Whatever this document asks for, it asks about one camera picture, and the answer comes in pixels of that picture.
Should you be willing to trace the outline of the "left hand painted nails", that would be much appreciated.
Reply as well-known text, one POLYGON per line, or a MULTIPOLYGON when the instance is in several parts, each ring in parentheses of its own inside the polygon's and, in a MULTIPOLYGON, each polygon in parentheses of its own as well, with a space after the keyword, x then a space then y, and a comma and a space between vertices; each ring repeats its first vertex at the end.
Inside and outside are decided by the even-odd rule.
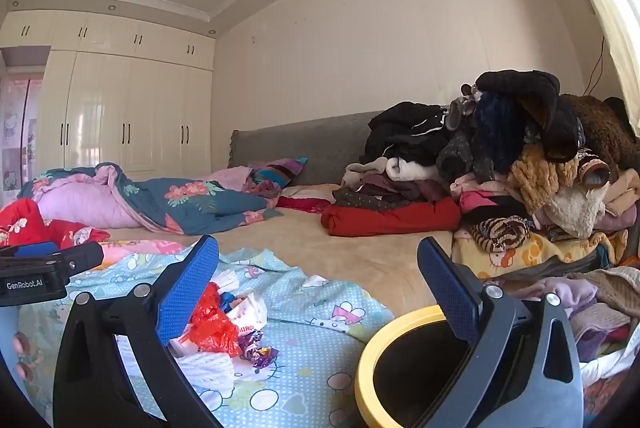
POLYGON ((23 382, 32 381, 32 369, 24 362, 30 353, 30 344, 23 333, 16 333, 12 338, 12 346, 17 354, 18 361, 15 365, 16 374, 23 382))

